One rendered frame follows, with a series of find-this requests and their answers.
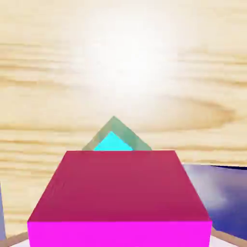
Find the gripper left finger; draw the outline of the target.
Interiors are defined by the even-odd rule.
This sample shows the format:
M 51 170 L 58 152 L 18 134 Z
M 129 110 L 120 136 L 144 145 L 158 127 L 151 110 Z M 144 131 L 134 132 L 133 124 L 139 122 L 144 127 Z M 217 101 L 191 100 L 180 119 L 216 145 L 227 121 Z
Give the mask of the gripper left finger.
M 16 244 L 22 243 L 28 240 L 28 233 L 23 232 L 17 235 L 13 235 L 7 239 L 0 240 L 0 247 L 12 247 Z

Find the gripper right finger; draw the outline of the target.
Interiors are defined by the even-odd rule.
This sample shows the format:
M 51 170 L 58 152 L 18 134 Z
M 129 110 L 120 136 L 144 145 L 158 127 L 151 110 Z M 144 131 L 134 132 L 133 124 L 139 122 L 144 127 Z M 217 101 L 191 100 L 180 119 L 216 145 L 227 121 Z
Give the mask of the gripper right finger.
M 209 247 L 247 247 L 247 240 L 218 231 L 212 227 Z

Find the small magenta cube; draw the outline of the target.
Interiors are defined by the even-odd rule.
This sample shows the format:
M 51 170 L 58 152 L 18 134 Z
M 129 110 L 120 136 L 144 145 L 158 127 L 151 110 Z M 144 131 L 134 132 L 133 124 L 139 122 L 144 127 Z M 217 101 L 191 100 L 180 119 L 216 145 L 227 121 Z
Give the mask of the small magenta cube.
M 174 151 L 68 151 L 27 221 L 30 247 L 209 247 Z

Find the small cyan cube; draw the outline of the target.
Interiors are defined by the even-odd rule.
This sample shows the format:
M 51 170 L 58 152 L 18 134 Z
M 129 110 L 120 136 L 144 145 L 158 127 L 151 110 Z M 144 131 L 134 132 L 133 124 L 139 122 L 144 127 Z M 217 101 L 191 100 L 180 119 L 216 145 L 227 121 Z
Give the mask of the small cyan cube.
M 150 151 L 151 147 L 115 116 L 83 147 L 84 151 Z

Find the large blue box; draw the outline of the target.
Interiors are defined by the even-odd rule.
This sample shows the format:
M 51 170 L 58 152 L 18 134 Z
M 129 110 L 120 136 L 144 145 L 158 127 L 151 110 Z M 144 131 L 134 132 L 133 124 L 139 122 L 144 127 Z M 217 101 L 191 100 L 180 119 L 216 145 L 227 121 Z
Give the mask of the large blue box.
M 6 233 L 5 233 L 3 202 L 2 202 L 1 185 L 0 185 L 0 247 L 5 247 L 6 245 L 5 240 L 6 240 Z
M 213 227 L 247 240 L 247 168 L 184 165 Z

